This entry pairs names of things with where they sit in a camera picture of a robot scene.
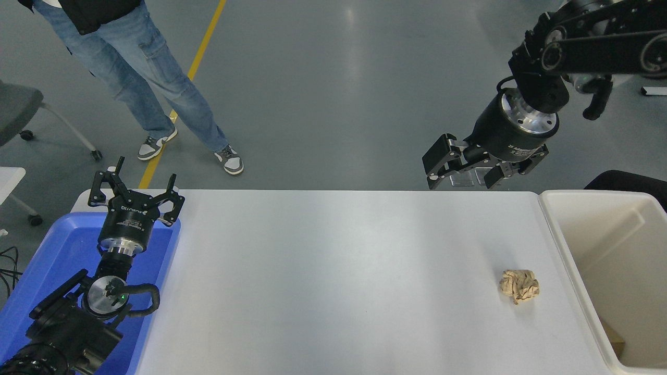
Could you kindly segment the right gripper black drum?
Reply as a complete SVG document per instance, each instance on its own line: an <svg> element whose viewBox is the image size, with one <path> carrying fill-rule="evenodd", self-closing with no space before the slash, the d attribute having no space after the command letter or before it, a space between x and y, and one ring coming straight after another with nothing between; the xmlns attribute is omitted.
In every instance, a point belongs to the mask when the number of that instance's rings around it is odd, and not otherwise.
<svg viewBox="0 0 667 375"><path fill-rule="evenodd" d="M498 93L465 138L465 161L503 163L527 173L548 155L546 141L558 130L558 115L531 107L519 93Z"/></svg>

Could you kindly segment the left gripper black drum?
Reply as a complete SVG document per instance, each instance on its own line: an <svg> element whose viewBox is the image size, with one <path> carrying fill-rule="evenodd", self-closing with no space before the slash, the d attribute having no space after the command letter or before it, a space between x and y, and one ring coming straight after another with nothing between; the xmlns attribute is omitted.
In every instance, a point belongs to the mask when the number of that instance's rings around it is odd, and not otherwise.
<svg viewBox="0 0 667 375"><path fill-rule="evenodd" d="M121 240L147 246L158 218L157 207L132 207L120 201L108 204L108 214L98 236L100 246L112 246Z"/></svg>

